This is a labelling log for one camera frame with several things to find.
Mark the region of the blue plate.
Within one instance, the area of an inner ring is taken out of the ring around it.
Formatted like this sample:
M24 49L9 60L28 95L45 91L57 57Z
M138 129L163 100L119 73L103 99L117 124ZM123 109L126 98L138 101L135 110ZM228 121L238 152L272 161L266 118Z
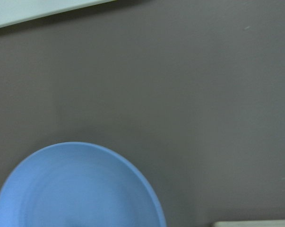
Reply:
M164 227L142 173L90 143L54 144L29 155L0 190L0 227Z

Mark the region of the beige tray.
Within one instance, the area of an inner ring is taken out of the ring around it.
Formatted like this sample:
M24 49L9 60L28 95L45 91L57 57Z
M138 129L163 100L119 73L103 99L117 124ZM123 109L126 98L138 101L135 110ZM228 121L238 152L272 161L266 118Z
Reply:
M0 0L0 28L108 0Z

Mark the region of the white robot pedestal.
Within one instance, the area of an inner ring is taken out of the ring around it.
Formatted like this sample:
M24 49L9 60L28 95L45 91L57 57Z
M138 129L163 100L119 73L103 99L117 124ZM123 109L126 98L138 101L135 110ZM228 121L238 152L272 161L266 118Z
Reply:
M285 220L219 221L213 227L285 227Z

